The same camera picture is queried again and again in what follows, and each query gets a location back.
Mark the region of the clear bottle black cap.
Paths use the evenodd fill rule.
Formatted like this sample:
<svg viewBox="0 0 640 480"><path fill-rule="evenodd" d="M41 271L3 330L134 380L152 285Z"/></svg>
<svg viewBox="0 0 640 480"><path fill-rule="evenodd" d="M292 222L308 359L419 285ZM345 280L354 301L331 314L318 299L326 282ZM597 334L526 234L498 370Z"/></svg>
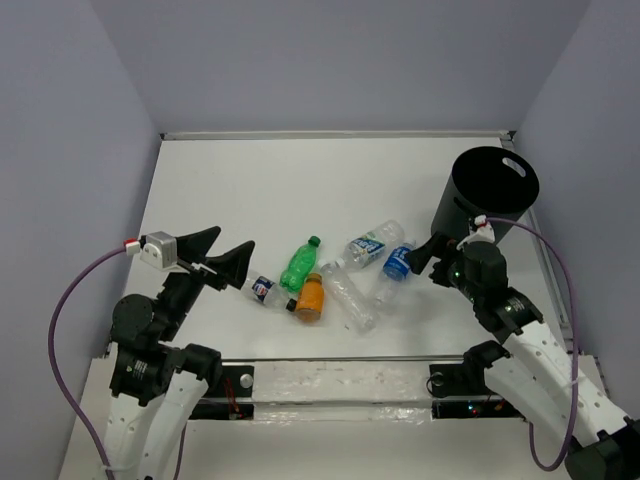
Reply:
<svg viewBox="0 0 640 480"><path fill-rule="evenodd" d="M255 270L248 271L241 292L270 310L293 313L297 306L297 301L286 289Z"/></svg>

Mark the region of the clear bottle green blue label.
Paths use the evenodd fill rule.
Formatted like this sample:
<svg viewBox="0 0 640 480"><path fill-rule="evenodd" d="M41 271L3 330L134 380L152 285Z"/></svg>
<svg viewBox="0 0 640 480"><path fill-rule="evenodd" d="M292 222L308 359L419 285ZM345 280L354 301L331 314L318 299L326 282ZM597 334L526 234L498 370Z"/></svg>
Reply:
<svg viewBox="0 0 640 480"><path fill-rule="evenodd" d="M404 239L404 228L396 220L387 220L349 241L337 263L347 271L364 269L399 246Z"/></svg>

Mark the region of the green plastic bottle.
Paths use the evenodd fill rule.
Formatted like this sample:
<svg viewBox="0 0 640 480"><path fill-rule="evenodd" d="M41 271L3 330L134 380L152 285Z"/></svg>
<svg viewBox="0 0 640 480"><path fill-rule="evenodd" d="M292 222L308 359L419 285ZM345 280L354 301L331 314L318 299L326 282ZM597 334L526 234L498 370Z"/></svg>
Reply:
<svg viewBox="0 0 640 480"><path fill-rule="evenodd" d="M287 267L280 275L279 284L289 293L298 293L307 276L312 272L321 244L319 237L313 235L307 243L299 247L291 257Z"/></svg>

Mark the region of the clear crushed unlabelled bottle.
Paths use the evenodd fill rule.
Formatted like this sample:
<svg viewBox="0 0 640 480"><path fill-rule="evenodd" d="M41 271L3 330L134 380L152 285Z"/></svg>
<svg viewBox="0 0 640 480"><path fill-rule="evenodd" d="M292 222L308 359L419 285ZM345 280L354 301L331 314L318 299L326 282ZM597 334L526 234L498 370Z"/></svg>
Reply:
<svg viewBox="0 0 640 480"><path fill-rule="evenodd" d="M325 288L348 314L360 333L372 331L379 316L346 272L341 259L320 260L318 269Z"/></svg>

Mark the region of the orange juice bottle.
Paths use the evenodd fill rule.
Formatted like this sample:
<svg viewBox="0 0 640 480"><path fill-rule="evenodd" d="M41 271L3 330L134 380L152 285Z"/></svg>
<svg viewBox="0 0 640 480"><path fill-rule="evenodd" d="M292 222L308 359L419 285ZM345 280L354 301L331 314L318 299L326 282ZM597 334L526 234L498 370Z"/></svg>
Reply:
<svg viewBox="0 0 640 480"><path fill-rule="evenodd" d="M299 320L311 323L320 319L323 306L324 288L322 276L318 273L311 273L299 292L294 313Z"/></svg>

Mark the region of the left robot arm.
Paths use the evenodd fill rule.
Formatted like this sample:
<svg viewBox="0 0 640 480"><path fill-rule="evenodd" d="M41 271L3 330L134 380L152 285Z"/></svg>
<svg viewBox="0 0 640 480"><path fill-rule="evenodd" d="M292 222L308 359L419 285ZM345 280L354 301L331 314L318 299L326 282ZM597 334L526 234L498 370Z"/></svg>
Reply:
<svg viewBox="0 0 640 480"><path fill-rule="evenodd" d="M210 256L220 233L218 226L183 236L158 231L123 244L126 255L167 276L155 297L129 294L113 309L106 479L158 478L195 405L220 386L219 351L170 344L204 288L239 289L246 280L254 241Z"/></svg>

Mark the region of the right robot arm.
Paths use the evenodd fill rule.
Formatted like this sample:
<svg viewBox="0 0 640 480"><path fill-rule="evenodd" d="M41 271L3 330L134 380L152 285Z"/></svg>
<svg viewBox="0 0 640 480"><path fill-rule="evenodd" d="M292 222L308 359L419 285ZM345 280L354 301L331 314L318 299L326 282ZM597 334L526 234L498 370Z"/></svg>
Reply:
<svg viewBox="0 0 640 480"><path fill-rule="evenodd" d="M470 391L487 388L561 444L542 470L565 467L573 479L636 479L639 422L615 405L580 369L578 354L557 342L531 300L510 286L507 262L492 236L476 232L457 242L434 234L407 254L414 274L454 288L472 304L493 340L469 349L460 368Z"/></svg>

